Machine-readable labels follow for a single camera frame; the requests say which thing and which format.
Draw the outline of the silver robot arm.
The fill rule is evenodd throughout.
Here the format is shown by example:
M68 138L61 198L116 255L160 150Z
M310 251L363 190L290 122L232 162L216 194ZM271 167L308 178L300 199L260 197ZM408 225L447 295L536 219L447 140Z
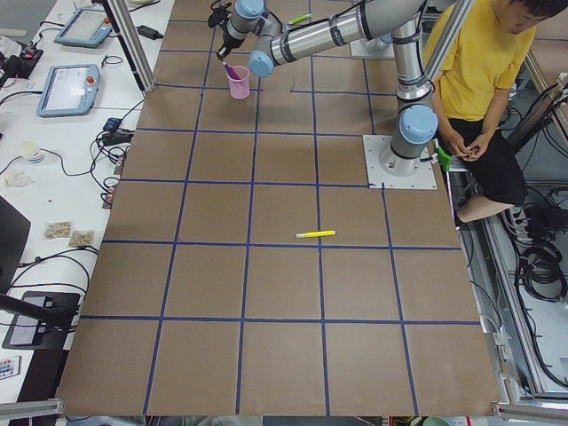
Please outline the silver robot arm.
M342 12L294 27L263 1L215 1L208 25L223 32L219 60L240 48L247 36L255 36L248 69L261 78L276 67L317 53L390 36L398 79L397 124L379 160L387 173L407 177L416 172L422 151L438 127L432 108L434 84L422 66L421 13L425 7L423 1L359 1Z

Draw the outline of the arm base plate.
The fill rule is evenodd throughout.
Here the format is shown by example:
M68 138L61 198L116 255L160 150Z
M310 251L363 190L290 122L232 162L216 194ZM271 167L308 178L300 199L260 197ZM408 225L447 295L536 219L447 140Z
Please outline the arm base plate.
M437 190L430 154L402 159L391 151L392 136L363 135L367 185L371 189Z
M393 44L384 42L380 38L350 42L350 50L353 58L394 60Z

